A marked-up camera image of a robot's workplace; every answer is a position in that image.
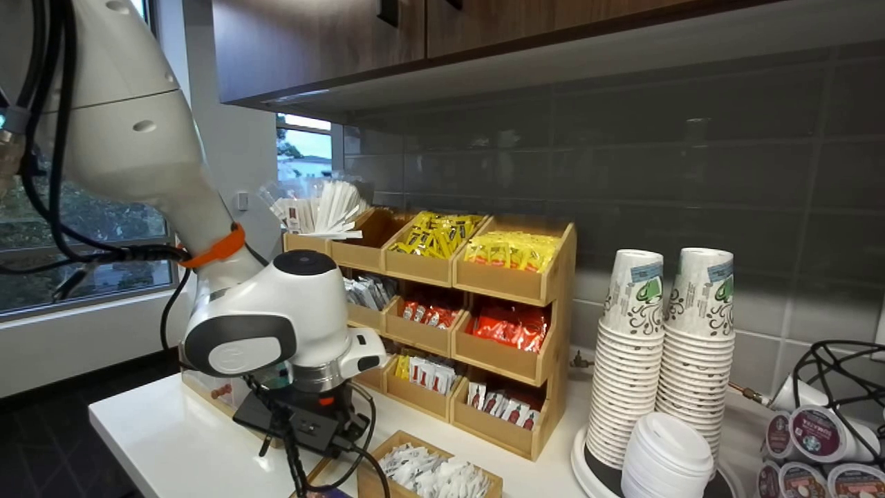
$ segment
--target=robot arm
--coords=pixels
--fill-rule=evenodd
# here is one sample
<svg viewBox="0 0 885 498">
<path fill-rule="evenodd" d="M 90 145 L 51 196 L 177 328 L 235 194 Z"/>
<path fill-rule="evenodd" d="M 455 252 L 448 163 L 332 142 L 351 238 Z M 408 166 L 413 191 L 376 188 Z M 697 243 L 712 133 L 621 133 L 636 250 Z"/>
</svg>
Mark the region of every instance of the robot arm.
<svg viewBox="0 0 885 498">
<path fill-rule="evenodd" d="M 73 0 L 73 10 L 82 70 L 68 176 L 94 194 L 156 205 L 192 254 L 209 252 L 234 220 L 202 178 L 199 133 L 153 34 L 131 3 Z M 51 101 L 39 116 L 39 140 L 54 140 L 58 105 Z M 19 145 L 15 127 L 0 127 L 0 187 Z M 202 292 L 182 350 L 205 375 L 281 376 L 283 368 L 292 382 L 326 390 L 389 360 L 375 333 L 350 333 L 340 272 L 325 254 L 294 252 L 263 265 L 241 247 L 196 275 Z"/>
</svg>

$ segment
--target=white counter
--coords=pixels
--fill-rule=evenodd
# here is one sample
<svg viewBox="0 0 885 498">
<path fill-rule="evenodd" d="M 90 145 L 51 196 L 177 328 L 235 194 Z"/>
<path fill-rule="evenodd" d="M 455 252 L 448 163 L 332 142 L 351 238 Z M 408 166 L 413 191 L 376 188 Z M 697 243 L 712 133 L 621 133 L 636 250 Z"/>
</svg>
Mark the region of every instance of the white counter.
<svg viewBox="0 0 885 498">
<path fill-rule="evenodd" d="M 404 430 L 499 473 L 507 495 L 582 498 L 582 488 L 571 470 L 571 448 L 588 423 L 590 379 L 571 386 L 571 408 L 538 463 L 514 458 L 389 396 L 376 396 L 376 408 L 380 430 L 375 443 Z M 260 437 L 199 398 L 177 375 L 97 402 L 90 408 L 90 415 L 91 426 L 145 495 L 283 498 L 294 494 L 285 454 L 272 448 L 265 458 L 259 458 Z M 755 473 L 758 458 L 748 458 L 748 448 L 758 448 L 755 436 L 748 436 L 743 423 L 730 423 L 722 443 L 743 448 L 743 454 L 726 452 L 726 463 L 733 463 L 730 470 L 743 477 L 743 483 L 754 479 L 751 473 Z M 318 463 L 311 452 L 301 452 L 301 459 L 311 467 Z"/>
</svg>

